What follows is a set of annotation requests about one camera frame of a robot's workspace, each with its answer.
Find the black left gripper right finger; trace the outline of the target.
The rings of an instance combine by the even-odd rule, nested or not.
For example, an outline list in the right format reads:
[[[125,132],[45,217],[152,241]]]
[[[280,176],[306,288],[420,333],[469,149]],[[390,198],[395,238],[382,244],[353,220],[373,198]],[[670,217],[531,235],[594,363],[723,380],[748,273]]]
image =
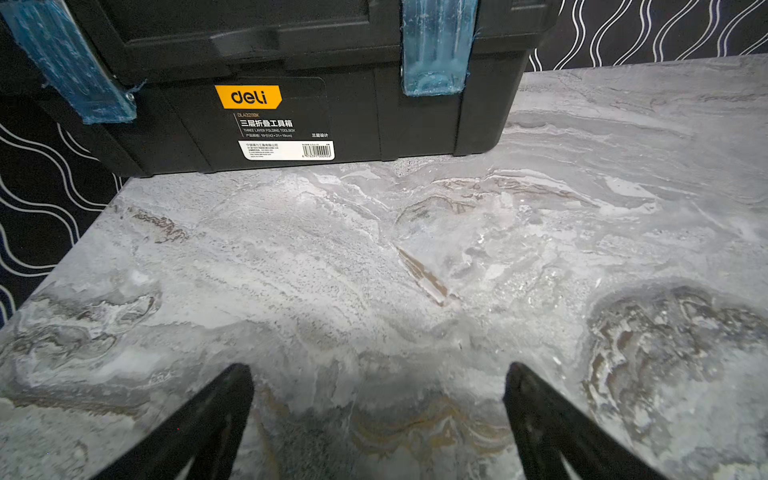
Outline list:
[[[503,403],[527,479],[661,479],[521,362],[510,364]]]

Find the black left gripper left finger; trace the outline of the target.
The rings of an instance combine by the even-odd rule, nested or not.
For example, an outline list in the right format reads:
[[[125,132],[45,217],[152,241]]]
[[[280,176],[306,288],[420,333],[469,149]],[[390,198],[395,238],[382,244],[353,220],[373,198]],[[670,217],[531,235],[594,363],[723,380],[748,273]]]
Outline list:
[[[250,367],[234,363],[97,479],[230,477],[254,398]]]

